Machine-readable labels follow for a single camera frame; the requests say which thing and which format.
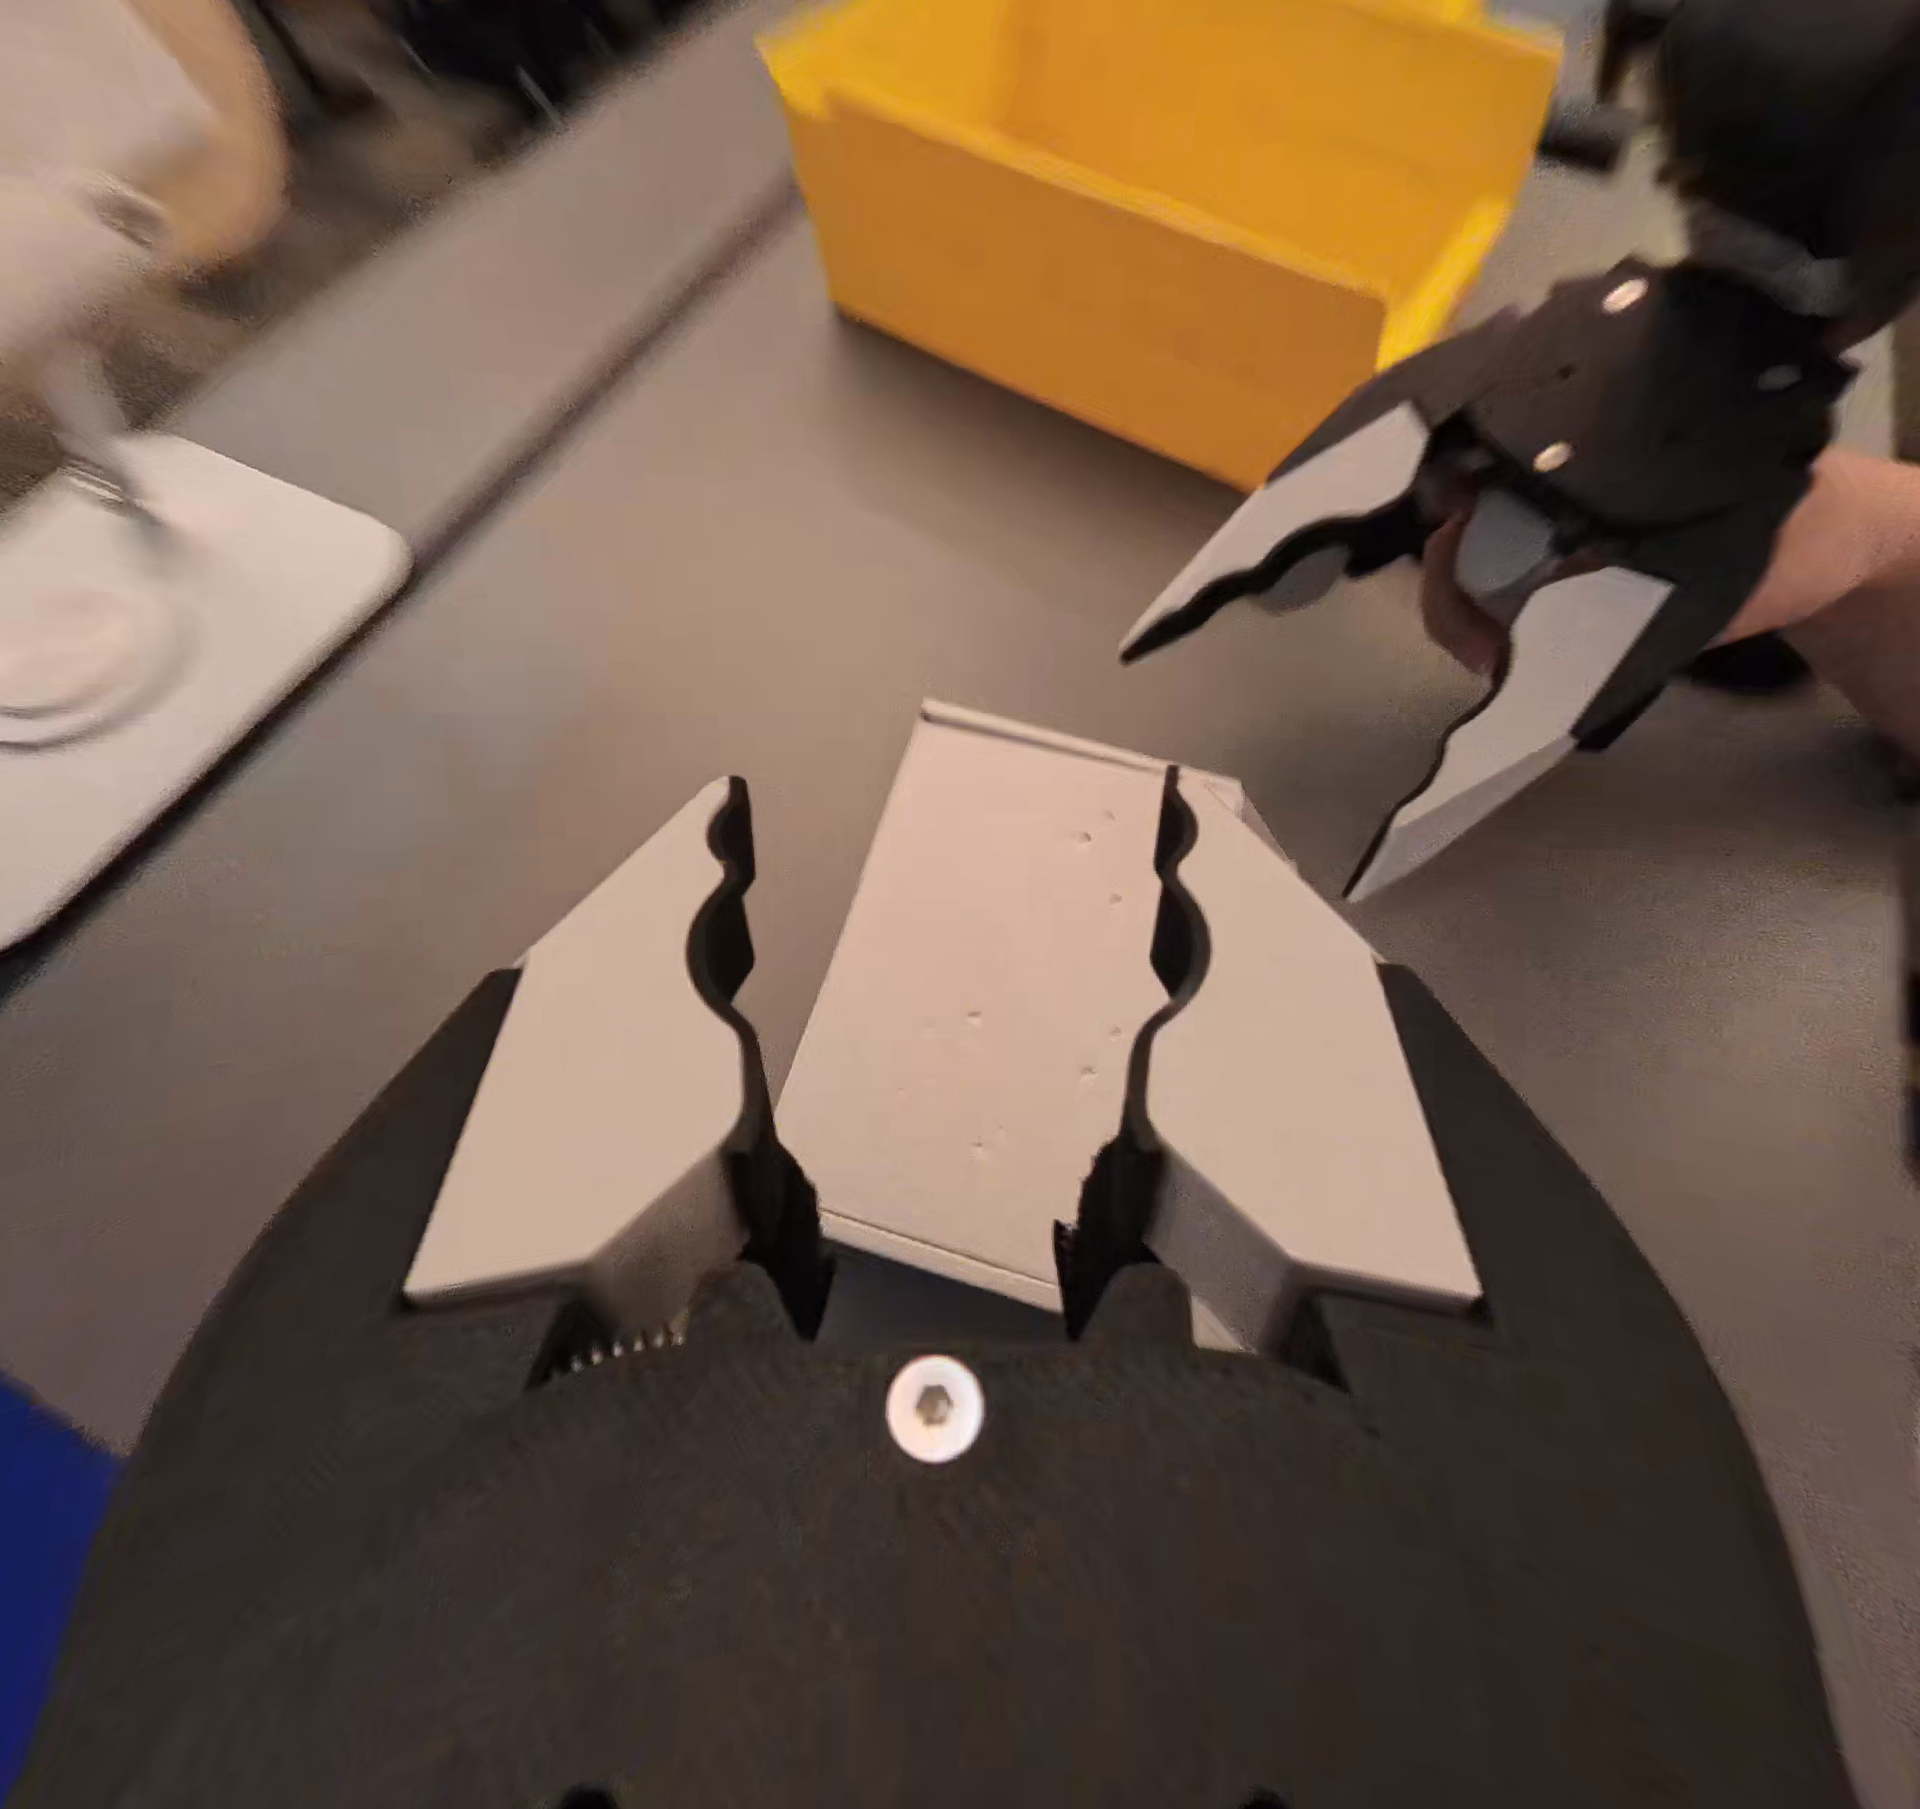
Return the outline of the white mailer box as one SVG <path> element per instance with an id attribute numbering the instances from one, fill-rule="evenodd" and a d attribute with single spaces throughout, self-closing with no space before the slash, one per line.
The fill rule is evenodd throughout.
<path id="1" fill-rule="evenodd" d="M 781 1090 L 827 1240 L 1060 1319 L 1052 1227 L 1169 1001 L 1160 786 L 1160 755 L 915 708 Z"/>

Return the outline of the person's right hand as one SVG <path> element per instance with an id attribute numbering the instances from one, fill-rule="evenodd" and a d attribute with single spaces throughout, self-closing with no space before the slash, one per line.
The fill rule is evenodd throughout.
<path id="1" fill-rule="evenodd" d="M 1508 665 L 1508 627 L 1457 588 L 1457 551 L 1467 538 L 1467 512 L 1449 512 L 1425 547 L 1416 611 L 1431 640 L 1442 640 L 1477 681 Z"/>

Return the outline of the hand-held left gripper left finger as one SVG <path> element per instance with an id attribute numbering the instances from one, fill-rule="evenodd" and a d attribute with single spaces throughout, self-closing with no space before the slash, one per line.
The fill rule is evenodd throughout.
<path id="1" fill-rule="evenodd" d="M 755 794 L 722 774 L 517 958 L 407 1310 L 562 1293 L 639 1342 L 755 1266 L 819 1342 L 833 1256 L 736 1001 L 755 871 Z"/>

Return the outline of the person's right forearm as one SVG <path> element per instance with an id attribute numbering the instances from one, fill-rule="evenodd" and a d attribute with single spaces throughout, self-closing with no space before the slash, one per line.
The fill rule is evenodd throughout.
<path id="1" fill-rule="evenodd" d="M 1920 467 L 1902 456 L 1822 454 L 1773 538 L 1769 570 L 1720 640 L 1776 638 L 1842 611 L 1853 591 L 1920 570 Z"/>

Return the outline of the yellow plastic bin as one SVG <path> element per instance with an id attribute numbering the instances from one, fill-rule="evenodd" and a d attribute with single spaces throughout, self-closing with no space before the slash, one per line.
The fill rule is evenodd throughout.
<path id="1" fill-rule="evenodd" d="M 1559 30 L 1490 0 L 814 0 L 757 54 L 841 315 L 1256 492 L 1449 325 Z"/>

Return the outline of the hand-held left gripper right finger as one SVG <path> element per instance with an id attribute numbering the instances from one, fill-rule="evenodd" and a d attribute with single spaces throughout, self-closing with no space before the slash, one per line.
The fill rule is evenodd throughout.
<path id="1" fill-rule="evenodd" d="M 1212 786 L 1169 768 L 1119 1132 L 1052 1227 L 1069 1342 L 1160 1266 L 1226 1353 L 1307 1353 L 1324 1299 L 1467 1319 L 1457 1222 L 1373 950 Z"/>

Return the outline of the blue plastic bin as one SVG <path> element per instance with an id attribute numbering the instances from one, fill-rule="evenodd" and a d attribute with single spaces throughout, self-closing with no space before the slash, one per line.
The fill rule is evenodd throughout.
<path id="1" fill-rule="evenodd" d="M 0 1376 L 0 1793 L 27 1764 L 112 1484 L 112 1450 Z"/>

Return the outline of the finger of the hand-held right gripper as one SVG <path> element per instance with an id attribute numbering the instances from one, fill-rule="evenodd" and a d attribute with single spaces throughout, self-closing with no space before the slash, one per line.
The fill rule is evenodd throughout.
<path id="1" fill-rule="evenodd" d="M 1122 630 L 1119 657 L 1142 665 L 1194 638 L 1230 604 L 1300 618 L 1350 564 L 1361 530 L 1380 530 L 1431 456 L 1431 421 L 1414 403 L 1344 421 L 1324 449 L 1269 473 L 1230 516 L 1169 576 Z"/>
<path id="2" fill-rule="evenodd" d="M 1493 693 L 1445 732 L 1431 778 L 1386 817 L 1349 897 L 1361 902 L 1445 855 L 1575 752 L 1575 725 L 1669 601 L 1648 570 L 1552 576 L 1514 611 Z"/>

